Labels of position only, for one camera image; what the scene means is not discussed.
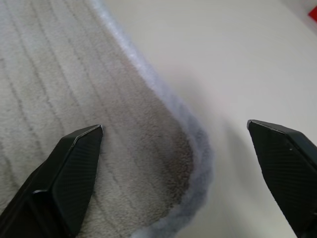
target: white surface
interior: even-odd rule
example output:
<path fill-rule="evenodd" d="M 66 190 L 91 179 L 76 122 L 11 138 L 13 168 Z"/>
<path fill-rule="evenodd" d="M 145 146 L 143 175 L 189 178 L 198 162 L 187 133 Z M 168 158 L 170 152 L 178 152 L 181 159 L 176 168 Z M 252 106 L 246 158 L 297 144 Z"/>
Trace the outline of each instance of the white surface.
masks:
<path fill-rule="evenodd" d="M 179 238 L 294 238 L 246 129 L 260 119 L 317 143 L 313 1 L 105 0 L 135 45 L 196 113 L 216 152 L 207 205 Z"/>

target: gray carpet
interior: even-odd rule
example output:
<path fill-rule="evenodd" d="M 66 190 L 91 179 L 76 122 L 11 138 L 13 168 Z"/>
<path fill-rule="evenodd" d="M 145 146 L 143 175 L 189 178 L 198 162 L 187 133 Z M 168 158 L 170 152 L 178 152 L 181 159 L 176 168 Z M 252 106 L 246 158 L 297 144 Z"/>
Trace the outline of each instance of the gray carpet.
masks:
<path fill-rule="evenodd" d="M 79 237 L 168 237 L 190 221 L 208 139 L 135 52 L 101 1 L 0 1 L 0 211 L 62 136 L 102 124 Z"/>

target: rug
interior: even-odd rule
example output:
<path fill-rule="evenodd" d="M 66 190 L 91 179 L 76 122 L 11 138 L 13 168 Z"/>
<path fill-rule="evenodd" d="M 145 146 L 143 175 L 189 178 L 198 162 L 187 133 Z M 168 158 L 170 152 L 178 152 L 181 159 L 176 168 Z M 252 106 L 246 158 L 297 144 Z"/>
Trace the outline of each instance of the rug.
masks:
<path fill-rule="evenodd" d="M 206 199 L 212 153 L 100 0 L 0 1 L 0 212 L 66 134 L 102 124 L 79 237 L 172 237 Z"/>

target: textured black plastic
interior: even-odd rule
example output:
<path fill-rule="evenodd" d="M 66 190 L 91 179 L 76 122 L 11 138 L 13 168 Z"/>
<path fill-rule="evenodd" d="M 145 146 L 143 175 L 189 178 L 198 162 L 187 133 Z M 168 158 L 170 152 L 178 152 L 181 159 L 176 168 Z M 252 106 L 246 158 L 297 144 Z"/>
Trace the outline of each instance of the textured black plastic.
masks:
<path fill-rule="evenodd" d="M 0 238 L 75 237 L 93 193 L 102 136 L 95 125 L 63 137 L 1 214 Z"/>
<path fill-rule="evenodd" d="M 69 232 L 78 234 L 94 190 L 101 137 L 97 130 L 80 138 L 53 185 L 53 198 Z"/>
<path fill-rule="evenodd" d="M 305 236 L 316 225 L 317 148 L 281 125 L 250 120 L 248 129 L 268 188 L 296 235 Z"/>

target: gray rug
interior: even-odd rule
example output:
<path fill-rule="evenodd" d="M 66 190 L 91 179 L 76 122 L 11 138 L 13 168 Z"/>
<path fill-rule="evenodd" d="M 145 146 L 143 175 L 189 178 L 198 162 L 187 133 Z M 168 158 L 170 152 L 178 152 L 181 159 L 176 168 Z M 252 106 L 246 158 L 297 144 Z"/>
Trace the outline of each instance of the gray rug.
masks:
<path fill-rule="evenodd" d="M 171 237 L 203 204 L 206 134 L 100 0 L 0 1 L 0 97 L 0 212 L 93 124 L 105 135 L 79 237 Z"/>

